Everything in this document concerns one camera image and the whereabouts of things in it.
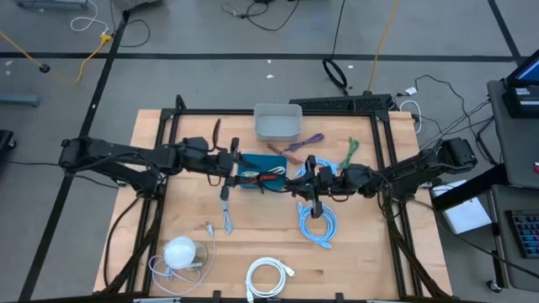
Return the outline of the teal plastic bin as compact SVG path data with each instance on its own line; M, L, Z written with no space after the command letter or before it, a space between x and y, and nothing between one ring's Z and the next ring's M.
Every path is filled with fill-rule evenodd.
M283 156L244 154L243 160L250 163L250 166L239 164L237 174L242 177L241 187L243 189L257 189L256 176L258 173L274 173L276 178L269 178L264 184L274 190L284 188L284 177L287 171L287 160Z

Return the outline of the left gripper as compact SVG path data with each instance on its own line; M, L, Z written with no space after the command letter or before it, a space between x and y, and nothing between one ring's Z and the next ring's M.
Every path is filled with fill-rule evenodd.
M220 180L224 178L220 199L222 201L228 201L231 187L229 176L232 173L233 166L239 164L243 160L243 155L239 152L239 138L232 138L230 151L221 149L217 154L208 155L207 160L210 165L210 170L205 175L209 185L216 187L220 184ZM211 176L216 176L220 180L217 183L213 183L211 181Z

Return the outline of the black table frame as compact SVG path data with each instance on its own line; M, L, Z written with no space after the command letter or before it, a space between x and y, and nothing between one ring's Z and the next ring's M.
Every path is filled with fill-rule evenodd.
M348 148L346 141L354 136L362 141L355 161L376 167L374 139L369 116L308 115L303 125L314 132L330 134L329 143L307 152L331 160L338 159ZM211 127L221 119L219 144L229 145L230 139L240 137L239 147L247 153L268 152L265 144L257 141L253 132L253 111L247 109L212 110L186 109L181 112L176 140L184 137L204 136L211 140ZM250 264L262 257L279 259L295 271L295 277L286 275L286 286L278 295L284 302L294 300L335 300L342 293L346 300L398 300L399 294L413 296L413 278L409 262L399 251L401 263L393 261L393 251L398 246L391 243L386 221L378 208L376 198L365 199L355 194L344 203L321 198L338 216L338 232L331 241L332 249L325 249L309 242L297 228L296 206L301 199L290 193L271 193L267 189L231 189L230 213L234 230L222 230L221 186L211 187L205 175L187 173L171 177L165 202L151 201L148 205L148 230L155 213L156 203L162 206L155 253L162 254L163 245L171 239L186 235L213 249L205 229L205 221L213 222L217 255L211 271L203 282L182 297L210 298L220 290L221 299L245 299L245 275ZM117 275L133 251L138 221L144 203L139 200L119 223L109 253L109 282ZM452 296L451 283L441 250L435 217L428 209L414 203L408 204L409 231L413 235L417 259L439 288Z

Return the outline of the black keyboard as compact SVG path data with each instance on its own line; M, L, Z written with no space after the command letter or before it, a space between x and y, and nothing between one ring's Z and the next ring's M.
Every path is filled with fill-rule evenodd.
M539 258L539 210L507 210L507 220L523 258Z

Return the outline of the grey equipment cart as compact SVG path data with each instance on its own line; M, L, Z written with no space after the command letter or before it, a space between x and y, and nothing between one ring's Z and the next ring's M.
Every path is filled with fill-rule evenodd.
M498 244L505 260L538 275L534 278L508 267L510 287L539 292L539 258L521 256L508 216L511 210L528 210L539 215L539 173L535 170L539 163L539 120L510 116L503 100L506 92L503 82L490 81L487 88L508 179L506 185L494 185L491 189L500 233Z

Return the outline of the white flat box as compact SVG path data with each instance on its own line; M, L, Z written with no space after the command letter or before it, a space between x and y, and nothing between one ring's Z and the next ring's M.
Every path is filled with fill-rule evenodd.
M442 215L451 231L457 235L492 224L492 220L477 197L444 210Z

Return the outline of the white bulb lamp metal base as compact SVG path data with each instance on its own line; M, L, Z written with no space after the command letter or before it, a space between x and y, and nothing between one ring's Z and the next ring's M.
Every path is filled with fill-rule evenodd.
M208 251L203 243L181 236L165 244L163 258L171 269L197 270L206 264Z

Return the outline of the black perforated mount plate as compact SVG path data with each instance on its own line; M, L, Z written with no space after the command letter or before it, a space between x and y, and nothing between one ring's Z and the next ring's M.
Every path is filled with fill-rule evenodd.
M367 94L342 97L291 99L289 104L297 104L306 111L370 113L375 111L387 111L390 101L390 94Z

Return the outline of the black device box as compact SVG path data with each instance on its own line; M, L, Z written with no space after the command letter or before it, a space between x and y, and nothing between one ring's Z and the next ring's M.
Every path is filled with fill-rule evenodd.
M510 87L503 100L512 118L539 119L539 86Z

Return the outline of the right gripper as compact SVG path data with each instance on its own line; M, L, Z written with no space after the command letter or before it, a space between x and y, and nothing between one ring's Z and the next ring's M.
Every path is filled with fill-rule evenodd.
M316 157L309 155L305 161L305 173L298 178L286 181L286 191L296 197L312 200L311 217L319 218L323 214L323 203L317 199L322 196L339 196L344 194L339 180L330 167L321 167L315 173Z

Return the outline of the grey plastic bin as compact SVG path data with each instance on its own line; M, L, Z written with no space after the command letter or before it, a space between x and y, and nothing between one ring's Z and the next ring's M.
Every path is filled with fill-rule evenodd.
M302 132L302 108L297 104L257 104L253 129L259 141L295 141Z

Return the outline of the laptop screen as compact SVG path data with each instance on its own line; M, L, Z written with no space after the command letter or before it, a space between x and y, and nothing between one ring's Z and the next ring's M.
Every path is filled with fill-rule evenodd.
M539 60L519 66L507 77L507 82L511 85L539 86Z

